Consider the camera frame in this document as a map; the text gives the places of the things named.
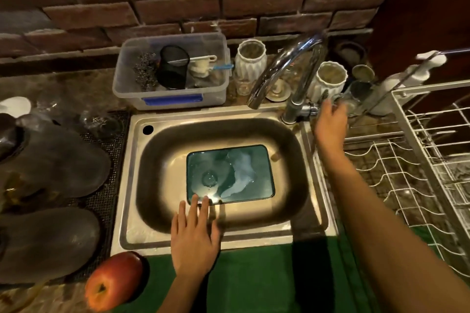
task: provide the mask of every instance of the black mesh cup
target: black mesh cup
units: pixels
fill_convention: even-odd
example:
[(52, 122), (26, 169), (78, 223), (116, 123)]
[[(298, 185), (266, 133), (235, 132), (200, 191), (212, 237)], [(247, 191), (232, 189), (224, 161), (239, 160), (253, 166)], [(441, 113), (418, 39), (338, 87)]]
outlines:
[(168, 45), (160, 51), (160, 65), (156, 80), (167, 89), (184, 89), (188, 71), (189, 55), (179, 46)]

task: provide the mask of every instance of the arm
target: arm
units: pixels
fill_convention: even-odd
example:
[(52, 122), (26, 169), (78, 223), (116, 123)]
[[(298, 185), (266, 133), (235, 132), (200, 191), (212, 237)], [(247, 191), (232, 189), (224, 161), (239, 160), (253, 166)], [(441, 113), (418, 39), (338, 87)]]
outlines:
[(197, 200), (197, 195), (193, 195), (187, 219), (184, 201), (173, 216), (171, 248), (176, 277), (157, 313), (188, 313), (219, 253), (220, 230), (216, 221), (212, 222), (211, 236), (207, 233), (209, 199), (204, 197), (199, 217)]
[(469, 312), (470, 289), (388, 209), (345, 156), (345, 106), (323, 103), (315, 127), (341, 220), (374, 291), (392, 312)]

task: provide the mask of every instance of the red apple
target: red apple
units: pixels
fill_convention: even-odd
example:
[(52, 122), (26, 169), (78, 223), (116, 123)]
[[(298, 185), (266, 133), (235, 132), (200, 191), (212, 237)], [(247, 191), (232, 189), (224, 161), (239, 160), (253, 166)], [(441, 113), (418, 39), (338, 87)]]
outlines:
[(130, 251), (111, 256), (86, 281), (88, 306), (103, 312), (125, 303), (139, 285), (142, 270), (141, 260)]

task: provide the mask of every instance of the faucet spout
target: faucet spout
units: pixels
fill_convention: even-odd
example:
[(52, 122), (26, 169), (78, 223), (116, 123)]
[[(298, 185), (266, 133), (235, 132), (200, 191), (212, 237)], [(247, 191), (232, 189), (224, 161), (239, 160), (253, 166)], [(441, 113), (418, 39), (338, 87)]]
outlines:
[(291, 44), (283, 48), (256, 81), (248, 98), (247, 105), (251, 109), (258, 109), (267, 92), (279, 79), (284, 69), (299, 55), (309, 50), (313, 50), (309, 67), (303, 74), (296, 92), (289, 98), (286, 110), (282, 115), (284, 123), (295, 123), (300, 114), (300, 109), (305, 102), (310, 83), (314, 79), (320, 64), (325, 60), (327, 48), (324, 33), (302, 34), (295, 38)]

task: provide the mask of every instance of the drain hole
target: drain hole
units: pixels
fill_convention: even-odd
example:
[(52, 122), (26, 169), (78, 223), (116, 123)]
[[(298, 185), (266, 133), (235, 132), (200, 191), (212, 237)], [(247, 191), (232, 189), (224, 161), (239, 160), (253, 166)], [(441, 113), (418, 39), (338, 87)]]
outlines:
[(153, 126), (145, 126), (142, 132), (144, 133), (144, 135), (150, 135), (153, 132)]

